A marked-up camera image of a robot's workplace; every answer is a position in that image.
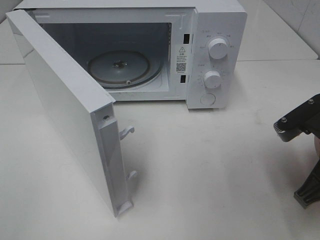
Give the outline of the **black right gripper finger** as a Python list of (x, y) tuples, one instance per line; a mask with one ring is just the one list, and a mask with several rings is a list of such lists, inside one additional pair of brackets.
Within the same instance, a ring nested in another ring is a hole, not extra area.
[(320, 201), (320, 161), (318, 160), (314, 168), (306, 178), (303, 185), (294, 192), (294, 198), (304, 208)]

